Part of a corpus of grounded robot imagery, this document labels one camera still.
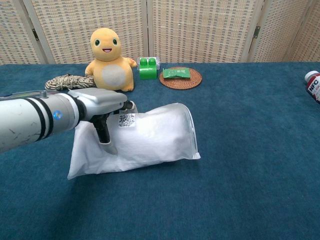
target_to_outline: plush toy's face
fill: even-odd
[[[113,61],[121,55],[121,43],[118,35],[109,28],[99,28],[90,39],[91,49],[96,59]]]

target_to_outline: stuffed animal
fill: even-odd
[[[137,63],[121,56],[121,42],[118,35],[109,28],[93,32],[90,45],[95,59],[86,67],[85,75],[93,75],[98,88],[132,91],[134,77],[131,67]]]

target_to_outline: green package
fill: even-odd
[[[189,68],[169,68],[163,69],[164,79],[174,79],[174,78],[190,78]]]

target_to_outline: twisted rope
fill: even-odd
[[[95,87],[94,76],[76,76],[70,74],[56,76],[45,83],[45,89],[47,90],[85,89]]]

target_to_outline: white plastic bag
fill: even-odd
[[[75,128],[68,179],[200,159],[193,119],[183,104],[173,103],[146,113],[111,115],[107,126],[117,154],[101,147],[92,123],[80,122]]]

